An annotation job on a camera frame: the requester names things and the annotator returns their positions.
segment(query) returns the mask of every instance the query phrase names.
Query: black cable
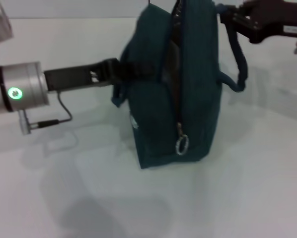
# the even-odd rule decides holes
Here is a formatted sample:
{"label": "black cable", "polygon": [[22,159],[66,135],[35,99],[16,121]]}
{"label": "black cable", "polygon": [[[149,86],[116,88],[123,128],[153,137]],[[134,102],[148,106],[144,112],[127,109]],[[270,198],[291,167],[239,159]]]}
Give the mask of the black cable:
{"label": "black cable", "polygon": [[71,112],[68,110],[68,108],[66,108],[66,106],[64,105],[63,101],[61,100],[60,98],[60,94],[61,94],[61,91],[57,91],[57,98],[58,98],[58,101],[60,103],[60,105],[63,107],[63,109],[67,112],[69,118],[68,119],[65,119],[65,120],[59,120],[59,123],[64,123],[64,122],[68,122],[68,121],[71,121],[73,120],[73,116],[71,114]]}

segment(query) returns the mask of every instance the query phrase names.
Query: green led light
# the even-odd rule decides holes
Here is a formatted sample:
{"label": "green led light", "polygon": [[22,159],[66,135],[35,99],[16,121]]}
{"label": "green led light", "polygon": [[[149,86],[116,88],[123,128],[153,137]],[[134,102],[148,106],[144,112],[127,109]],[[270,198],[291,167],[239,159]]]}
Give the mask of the green led light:
{"label": "green led light", "polygon": [[14,100],[19,100],[23,97],[23,92],[19,88],[10,88],[8,95]]}

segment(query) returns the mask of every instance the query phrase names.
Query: white surface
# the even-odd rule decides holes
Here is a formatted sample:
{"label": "white surface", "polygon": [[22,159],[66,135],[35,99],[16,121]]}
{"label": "white surface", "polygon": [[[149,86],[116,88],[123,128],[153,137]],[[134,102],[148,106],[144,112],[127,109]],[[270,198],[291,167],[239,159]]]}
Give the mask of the white surface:
{"label": "white surface", "polygon": [[137,17],[148,0],[1,0],[12,18]]}
{"label": "white surface", "polygon": [[[118,56],[135,19],[12,25],[0,63],[51,69]],[[220,38],[222,69],[235,76],[222,26]],[[111,88],[64,93],[74,121],[31,136],[20,134],[17,115],[0,116],[0,238],[297,238],[295,40],[241,42],[247,91],[225,89],[200,163],[141,171],[128,109],[110,103]],[[66,117],[50,99],[32,121]]]}

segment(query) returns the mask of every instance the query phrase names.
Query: teal bag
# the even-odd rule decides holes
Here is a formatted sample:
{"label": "teal bag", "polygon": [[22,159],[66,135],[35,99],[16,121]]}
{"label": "teal bag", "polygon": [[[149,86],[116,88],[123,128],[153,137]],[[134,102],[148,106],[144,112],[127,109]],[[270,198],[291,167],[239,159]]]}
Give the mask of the teal bag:
{"label": "teal bag", "polygon": [[205,157],[217,127],[222,84],[244,90],[247,63],[229,25],[238,82],[219,67],[217,14],[226,10],[211,0],[178,0],[172,14],[149,4],[138,19],[121,62],[150,62],[155,74],[115,85],[112,102],[118,107],[129,102],[142,169]]}

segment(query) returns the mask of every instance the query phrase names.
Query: metal ring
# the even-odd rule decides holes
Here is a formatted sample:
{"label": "metal ring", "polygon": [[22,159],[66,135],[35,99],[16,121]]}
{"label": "metal ring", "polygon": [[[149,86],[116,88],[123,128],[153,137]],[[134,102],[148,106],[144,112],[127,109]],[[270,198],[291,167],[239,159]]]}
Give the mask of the metal ring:
{"label": "metal ring", "polygon": [[[180,151],[180,147],[181,144],[183,143],[183,141],[185,140],[185,145],[182,151]],[[185,155],[188,151],[188,147],[189,147],[189,138],[187,135],[183,135],[181,136],[178,141],[176,142],[176,153],[180,156]]]}

